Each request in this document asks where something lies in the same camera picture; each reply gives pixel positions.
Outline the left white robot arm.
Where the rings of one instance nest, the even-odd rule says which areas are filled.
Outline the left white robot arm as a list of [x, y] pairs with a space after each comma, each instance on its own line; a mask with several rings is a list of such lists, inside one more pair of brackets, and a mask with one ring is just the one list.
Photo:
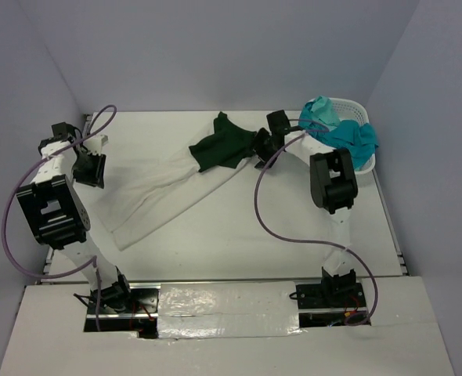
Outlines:
[[109, 262], [88, 235], [91, 219], [75, 183], [104, 188], [106, 156], [101, 153], [105, 136], [94, 136], [49, 158], [35, 177], [17, 189], [16, 198], [39, 244], [61, 251], [76, 267], [96, 261], [82, 270], [90, 283], [92, 302], [106, 311], [123, 313], [131, 308], [134, 293], [121, 271]]

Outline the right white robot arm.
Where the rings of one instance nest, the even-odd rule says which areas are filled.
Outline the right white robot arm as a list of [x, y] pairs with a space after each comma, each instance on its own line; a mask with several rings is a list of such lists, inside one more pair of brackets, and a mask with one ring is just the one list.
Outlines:
[[329, 306], [339, 306], [348, 292], [356, 287], [356, 272], [348, 250], [351, 244], [349, 218], [358, 194], [356, 174], [348, 149], [331, 150], [317, 139], [292, 126], [284, 110], [266, 115], [268, 129], [260, 129], [254, 138], [254, 151], [260, 170], [254, 188], [254, 211], [259, 224], [266, 229], [258, 210], [258, 193], [262, 178], [286, 151], [309, 166], [310, 194], [314, 205], [324, 210], [329, 239], [317, 244], [330, 246], [322, 266], [321, 298]]

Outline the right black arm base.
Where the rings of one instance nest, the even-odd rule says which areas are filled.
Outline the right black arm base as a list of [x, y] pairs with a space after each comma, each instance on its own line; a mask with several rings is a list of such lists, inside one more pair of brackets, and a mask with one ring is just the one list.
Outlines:
[[320, 281], [297, 284], [288, 297], [302, 312], [349, 313], [366, 308], [363, 287], [354, 269], [333, 276], [323, 269]]

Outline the white and green t-shirt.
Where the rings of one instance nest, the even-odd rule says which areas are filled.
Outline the white and green t-shirt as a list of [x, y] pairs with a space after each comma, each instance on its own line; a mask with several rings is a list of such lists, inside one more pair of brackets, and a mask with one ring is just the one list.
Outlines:
[[255, 131], [221, 112], [166, 161], [117, 175], [93, 210], [123, 251], [199, 203], [254, 156]]

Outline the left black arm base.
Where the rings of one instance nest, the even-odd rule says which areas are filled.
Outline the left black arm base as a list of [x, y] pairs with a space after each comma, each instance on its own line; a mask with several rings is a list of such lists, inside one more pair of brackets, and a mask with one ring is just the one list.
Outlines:
[[104, 314], [142, 314], [150, 320], [157, 313], [159, 290], [154, 287], [131, 287], [123, 274], [110, 287], [100, 292], [99, 313]]

